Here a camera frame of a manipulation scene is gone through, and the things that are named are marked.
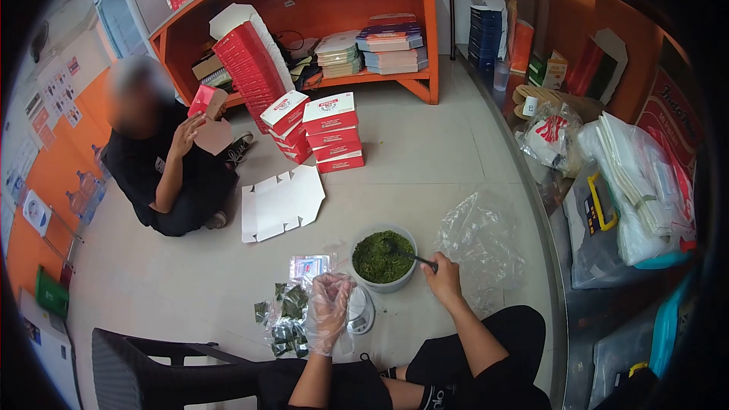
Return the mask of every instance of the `orange shelf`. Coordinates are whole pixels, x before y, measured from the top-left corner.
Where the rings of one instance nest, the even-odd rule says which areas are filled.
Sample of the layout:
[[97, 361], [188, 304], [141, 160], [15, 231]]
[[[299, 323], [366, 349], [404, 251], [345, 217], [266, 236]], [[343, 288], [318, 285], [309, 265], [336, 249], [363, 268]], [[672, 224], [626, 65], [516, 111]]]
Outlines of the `orange shelf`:
[[[286, 6], [289, 1], [294, 6]], [[281, 41], [289, 46], [296, 33], [304, 38], [322, 38], [334, 32], [361, 29], [369, 17], [387, 13], [414, 13], [421, 26], [428, 52], [429, 67], [417, 73], [378, 75], [364, 71], [352, 76], [307, 81], [308, 88], [340, 86], [396, 80], [423, 99], [438, 103], [438, 47], [435, 0], [190, 0], [162, 23], [150, 37], [151, 46], [170, 73], [175, 89], [189, 105], [200, 82], [191, 67], [205, 54], [211, 42], [208, 22], [231, 3], [253, 5], [270, 32], [283, 32]], [[228, 105], [243, 103], [239, 94], [228, 96]]]
[[[414, 73], [395, 73], [394, 75], [380, 75], [378, 73], [370, 73], [366, 69], [356, 75], [350, 76], [339, 76], [339, 77], [324, 77], [322, 78], [321, 73], [310, 77], [306, 80], [302, 90], [307, 91], [312, 88], [319, 87], [331, 87], [331, 86], [342, 86], [344, 84], [358, 84], [358, 83], [369, 83], [372, 81], [401, 81], [401, 80], [420, 80], [430, 79], [430, 71], [427, 67]], [[233, 92], [228, 95], [225, 105], [237, 106], [242, 105], [243, 100], [238, 92]]]

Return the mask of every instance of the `digital kitchen scale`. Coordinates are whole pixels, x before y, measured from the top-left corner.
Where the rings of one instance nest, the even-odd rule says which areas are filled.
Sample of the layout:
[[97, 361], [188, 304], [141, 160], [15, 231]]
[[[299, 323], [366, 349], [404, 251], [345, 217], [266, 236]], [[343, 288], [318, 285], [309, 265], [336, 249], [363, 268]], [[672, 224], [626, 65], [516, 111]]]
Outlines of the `digital kitchen scale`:
[[369, 292], [362, 286], [354, 287], [349, 296], [349, 323], [347, 331], [360, 335], [372, 329], [375, 323], [375, 305]]

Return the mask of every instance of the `hand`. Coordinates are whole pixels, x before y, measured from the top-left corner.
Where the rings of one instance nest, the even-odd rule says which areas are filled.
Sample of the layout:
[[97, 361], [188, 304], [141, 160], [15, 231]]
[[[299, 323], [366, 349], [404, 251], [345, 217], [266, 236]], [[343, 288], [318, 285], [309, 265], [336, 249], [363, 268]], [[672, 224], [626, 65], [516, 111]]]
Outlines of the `hand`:
[[309, 350], [331, 356], [347, 321], [349, 294], [357, 284], [347, 274], [326, 272], [316, 276], [313, 285], [306, 321]]
[[450, 312], [464, 301], [461, 295], [459, 264], [449, 260], [441, 252], [435, 252], [431, 261], [438, 263], [437, 274], [425, 263], [420, 264], [420, 269], [423, 270], [433, 295]]
[[168, 152], [168, 159], [181, 159], [193, 147], [193, 141], [197, 136], [197, 130], [205, 122], [205, 114], [199, 111], [185, 119], [177, 126], [175, 135], [172, 137], [172, 145]]

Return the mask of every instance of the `white bowl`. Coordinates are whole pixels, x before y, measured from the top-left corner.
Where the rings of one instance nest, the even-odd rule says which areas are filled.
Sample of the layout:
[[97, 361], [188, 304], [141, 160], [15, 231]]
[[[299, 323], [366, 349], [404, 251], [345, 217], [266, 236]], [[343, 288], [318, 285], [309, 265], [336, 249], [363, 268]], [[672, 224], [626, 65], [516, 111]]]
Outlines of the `white bowl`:
[[[395, 225], [394, 223], [373, 223], [372, 225], [364, 227], [362, 230], [360, 230], [359, 233], [354, 237], [354, 241], [352, 241], [352, 245], [349, 249], [349, 259], [352, 263], [352, 269], [354, 270], [354, 261], [352, 260], [352, 256], [354, 255], [354, 248], [362, 242], [366, 237], [368, 237], [370, 234], [374, 233], [381, 233], [381, 232], [395, 232], [398, 233], [400, 236], [405, 237], [408, 241], [410, 241], [410, 245], [413, 246], [413, 254], [418, 254], [418, 246], [415, 245], [415, 240], [413, 239], [413, 235], [410, 234], [409, 231], [404, 229], [402, 226]], [[363, 278], [361, 275], [357, 274], [357, 271], [354, 270], [354, 274], [357, 275], [357, 277], [360, 278], [364, 284], [369, 287], [370, 290], [376, 292], [376, 293], [394, 293], [395, 291], [399, 290], [400, 288], [406, 286], [407, 281], [410, 280], [410, 278], [413, 276], [413, 271], [415, 270], [416, 262], [413, 260], [413, 266], [410, 267], [410, 269], [406, 272], [406, 275], [402, 276], [401, 278], [395, 280], [394, 282], [390, 283], [374, 283], [370, 282], [366, 278]]]

